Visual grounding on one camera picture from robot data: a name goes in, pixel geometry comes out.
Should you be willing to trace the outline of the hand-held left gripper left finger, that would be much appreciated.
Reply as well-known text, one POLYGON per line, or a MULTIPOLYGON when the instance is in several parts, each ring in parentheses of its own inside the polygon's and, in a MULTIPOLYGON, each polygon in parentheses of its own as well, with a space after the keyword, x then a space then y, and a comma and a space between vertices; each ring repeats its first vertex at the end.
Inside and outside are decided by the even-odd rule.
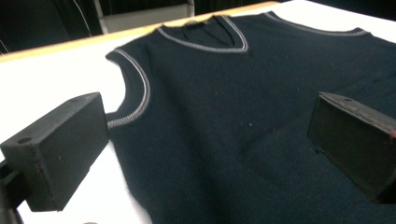
POLYGON ((108 143, 101 94, 72 98, 0 144, 10 204, 62 211, 108 143))

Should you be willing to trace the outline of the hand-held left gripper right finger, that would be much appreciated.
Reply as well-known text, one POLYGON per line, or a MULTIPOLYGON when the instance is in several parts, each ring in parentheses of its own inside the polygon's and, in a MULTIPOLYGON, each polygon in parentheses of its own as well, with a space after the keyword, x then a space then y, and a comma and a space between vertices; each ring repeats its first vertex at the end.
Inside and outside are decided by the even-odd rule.
POLYGON ((320 92, 308 138, 373 203, 396 203, 396 119, 320 92))

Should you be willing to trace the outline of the dark navy knit vest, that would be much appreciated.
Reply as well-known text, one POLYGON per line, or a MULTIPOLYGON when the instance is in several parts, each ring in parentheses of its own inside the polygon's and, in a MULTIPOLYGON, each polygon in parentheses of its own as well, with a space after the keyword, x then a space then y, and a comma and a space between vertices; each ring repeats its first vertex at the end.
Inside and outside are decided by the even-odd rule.
POLYGON ((110 139, 152 224, 396 224, 306 135, 321 91, 396 117, 396 44, 268 12, 163 26, 108 59, 126 89, 110 139))

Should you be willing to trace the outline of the white table sheet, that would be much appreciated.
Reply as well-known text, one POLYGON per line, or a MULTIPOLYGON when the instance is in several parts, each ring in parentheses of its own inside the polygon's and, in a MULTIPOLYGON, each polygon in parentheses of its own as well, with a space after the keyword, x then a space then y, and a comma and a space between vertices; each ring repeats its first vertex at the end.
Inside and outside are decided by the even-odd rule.
MULTIPOLYGON (((360 27, 396 43, 396 21, 376 18, 309 0, 264 2, 230 10, 232 16, 273 11, 316 29, 360 27)), ((115 47, 152 31, 147 25, 109 35, 0 55, 0 143, 64 101, 101 93, 106 111, 123 99, 120 69, 105 56, 115 47)), ((106 147, 61 212, 18 211, 24 224, 150 224, 149 215, 130 196, 112 147, 106 147)))

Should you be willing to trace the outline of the white metal desk frame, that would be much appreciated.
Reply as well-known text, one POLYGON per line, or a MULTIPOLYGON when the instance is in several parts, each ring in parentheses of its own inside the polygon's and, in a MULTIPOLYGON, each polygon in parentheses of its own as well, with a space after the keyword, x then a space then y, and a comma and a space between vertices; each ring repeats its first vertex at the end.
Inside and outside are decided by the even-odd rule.
POLYGON ((93 0, 102 32, 112 34, 151 24, 164 23, 193 17, 195 14, 194 0, 185 0, 184 4, 127 12, 116 15, 105 15, 100 0, 93 0))

